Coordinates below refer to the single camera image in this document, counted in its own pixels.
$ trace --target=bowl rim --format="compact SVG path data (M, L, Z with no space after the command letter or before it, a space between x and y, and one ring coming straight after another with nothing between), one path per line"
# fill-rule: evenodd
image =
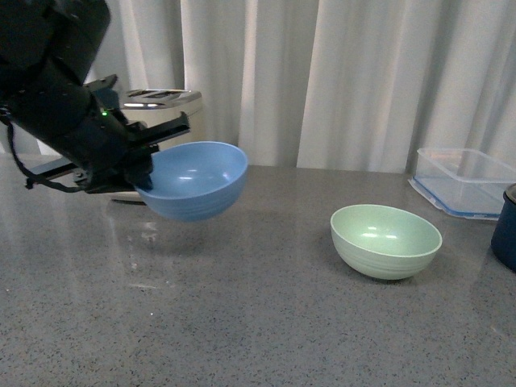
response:
M437 236L439 237L439 243L437 244L437 247L433 248L432 250L430 250L428 252L423 252L421 254L406 254L406 255L387 254L385 252L378 252L378 251L372 250L370 248L364 248L362 246L359 246L358 244L353 243L350 240L348 240L347 238L345 238L340 232L338 232L336 230L336 228L334 226L334 218L335 218L335 216L339 212L347 210L347 209L350 209L352 207L382 207L382 208L389 208L391 210L403 212L403 213L408 214L409 216L412 216L414 218L418 218L419 220L422 220L424 223L429 225L431 227L431 229L433 229L437 233ZM364 250L366 252L371 252L373 254L377 254L378 256L387 256L387 257L393 257L393 258L419 258L419 257L422 257L422 256L429 256L430 254L436 253L441 248L441 246L443 245L443 236L441 235L441 232L439 231L439 229L436 226L434 226L432 223L430 223L429 221L427 221L426 219L422 218L419 215L416 215L416 214L414 214L414 213L412 213L410 211L402 210L401 208L392 207L392 206L383 206L383 205L379 205L379 204L355 204L355 205L352 205L352 206L345 206L345 207L339 208L336 212L333 213L333 215L330 218L330 225L331 225L331 229L333 230L333 232L336 233L346 243L349 243L352 246L355 246L356 248L359 248L360 250Z
M171 197L171 196L157 195L157 194L149 193L149 192L145 191L144 189L141 189L141 188L135 186L136 192L138 192L140 195L142 195L143 198L153 198L153 199L161 199L161 200L187 200L187 199L202 198L203 196L212 194L214 192L218 192L221 189L225 189L229 185L235 184L240 178L242 178L242 176L248 170L248 166L249 166L248 155L242 149L240 149L239 147L236 147L233 144L224 143L222 141L193 141L193 142L190 142L190 143L179 144L179 145L175 145L175 146L173 146L171 148L164 149L163 151L158 152L156 155L158 155L159 153L162 153L162 152L167 152L167 151L171 152L172 150L176 150L178 148L187 148L187 147L191 147L191 146L199 145L199 144L223 145L225 147L235 149L241 156L243 156L243 160L244 160L243 168L240 171L240 173L237 176L237 178L234 179L233 181L229 181L226 184L219 186L216 189L212 189L210 191L206 191L206 192L200 193L198 195L193 195L193 196L173 196L173 197Z

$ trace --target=gray countertop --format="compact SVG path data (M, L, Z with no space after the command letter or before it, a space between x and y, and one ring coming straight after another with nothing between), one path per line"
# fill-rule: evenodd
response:
M495 223L452 218L408 176L251 167L227 212L178 223L102 195L23 188L0 157L2 385L516 385L516 273ZM443 235L404 281L349 268L340 207Z

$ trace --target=black cable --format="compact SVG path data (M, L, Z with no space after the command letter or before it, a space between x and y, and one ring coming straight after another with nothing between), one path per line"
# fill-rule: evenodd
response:
M22 161L18 158L18 155L15 151L15 127L12 122L4 115L0 116L0 121L7 126L7 140L9 141L10 152L15 159L15 163L18 166L19 170L27 177L27 185L26 188L31 189L34 183L45 185L48 188L57 189L62 192L66 192L68 194L72 194L74 192L82 191L80 187L67 187L66 185L62 185L61 183L55 183L54 181L50 181L46 177L41 177L40 175L36 175L29 171L25 165L23 165Z

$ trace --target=plastic container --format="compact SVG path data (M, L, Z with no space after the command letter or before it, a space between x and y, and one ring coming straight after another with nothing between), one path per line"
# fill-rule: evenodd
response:
M491 239L494 255L516 272L516 184L503 194L505 204Z
M498 219L515 181L515 168L475 149L421 148L410 184L450 215Z

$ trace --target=green bowl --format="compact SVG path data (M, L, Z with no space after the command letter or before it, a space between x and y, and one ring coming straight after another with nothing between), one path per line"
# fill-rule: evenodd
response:
M421 272L443 244L439 230L410 212L363 204L331 216L331 236L341 258L366 276L400 280Z

